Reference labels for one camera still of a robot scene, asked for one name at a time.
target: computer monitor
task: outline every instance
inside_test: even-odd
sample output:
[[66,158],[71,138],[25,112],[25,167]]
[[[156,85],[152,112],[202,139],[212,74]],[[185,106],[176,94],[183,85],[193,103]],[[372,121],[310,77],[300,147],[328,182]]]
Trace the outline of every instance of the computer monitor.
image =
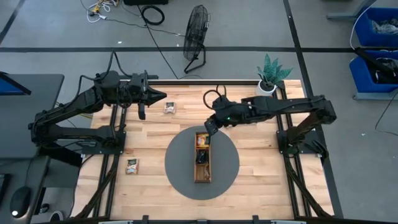
[[30,95],[31,91],[0,72],[0,95]]

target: fan stand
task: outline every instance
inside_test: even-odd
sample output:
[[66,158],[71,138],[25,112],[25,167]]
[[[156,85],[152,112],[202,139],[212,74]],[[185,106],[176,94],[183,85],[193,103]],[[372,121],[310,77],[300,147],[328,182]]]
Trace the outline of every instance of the fan stand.
[[202,67],[202,66],[204,66],[204,65],[206,64],[206,47],[205,47],[203,44],[201,45],[201,47],[202,47],[202,49],[203,49],[203,63],[202,63],[201,65],[198,65],[198,66],[194,67],[194,68],[188,69],[189,66],[191,66],[191,64],[192,64],[195,60],[198,60],[198,59],[199,59],[197,56],[194,57],[194,58],[191,60],[191,62],[187,65],[187,67],[185,67],[185,69],[184,69],[185,74],[187,74],[188,72],[191,72],[191,71],[193,71],[193,70],[195,70],[195,69],[197,69],[197,68],[200,68],[200,67]]

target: gray circular mat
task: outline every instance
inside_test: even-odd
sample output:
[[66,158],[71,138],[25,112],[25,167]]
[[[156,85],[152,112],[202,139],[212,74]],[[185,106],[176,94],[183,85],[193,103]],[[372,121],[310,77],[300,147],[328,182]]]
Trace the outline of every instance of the gray circular mat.
[[211,183],[193,182],[195,133],[206,131],[195,126],[178,133],[170,142],[165,157],[167,178],[182,195],[208,200],[224,193],[234,182],[239,171],[239,156],[230,138],[218,131],[211,137]]

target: potted plant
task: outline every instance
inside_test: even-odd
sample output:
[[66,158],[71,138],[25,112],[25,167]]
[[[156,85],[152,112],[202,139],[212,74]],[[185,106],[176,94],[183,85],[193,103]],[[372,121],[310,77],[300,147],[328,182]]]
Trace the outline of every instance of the potted plant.
[[257,67],[259,71],[258,75],[261,78],[256,87],[257,95],[271,96],[276,89],[276,83],[286,78],[293,70],[293,68],[282,69],[282,65],[278,65],[278,63],[278,59],[275,59],[271,63],[271,59],[268,54],[266,54],[264,59],[264,69],[261,70],[260,67]]

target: black fan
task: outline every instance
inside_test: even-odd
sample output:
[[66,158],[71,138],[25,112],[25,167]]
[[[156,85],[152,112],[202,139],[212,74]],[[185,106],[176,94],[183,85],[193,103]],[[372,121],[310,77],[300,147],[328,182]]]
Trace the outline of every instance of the black fan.
[[[203,45],[205,41],[206,31],[208,28],[207,9],[200,5],[195,6],[189,17],[187,31],[184,40],[184,57],[190,61],[184,69],[185,73],[200,68],[206,64],[206,47]],[[200,51],[203,49],[203,63],[195,68],[188,69],[193,61],[198,59]]]

